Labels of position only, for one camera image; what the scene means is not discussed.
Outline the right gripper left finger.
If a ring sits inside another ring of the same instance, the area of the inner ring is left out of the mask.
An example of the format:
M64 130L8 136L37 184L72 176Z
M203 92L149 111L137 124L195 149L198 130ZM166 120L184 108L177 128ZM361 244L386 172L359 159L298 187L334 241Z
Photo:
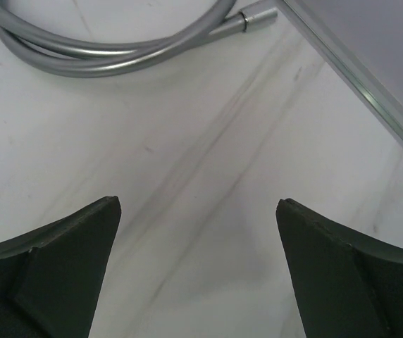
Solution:
M0 337L88 337L120 223L105 196L0 243Z

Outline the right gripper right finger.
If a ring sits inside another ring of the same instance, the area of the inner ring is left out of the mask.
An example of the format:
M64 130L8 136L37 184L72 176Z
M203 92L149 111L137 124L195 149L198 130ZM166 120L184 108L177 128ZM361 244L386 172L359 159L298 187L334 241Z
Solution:
M276 221L307 337L403 337L403 249L280 200Z

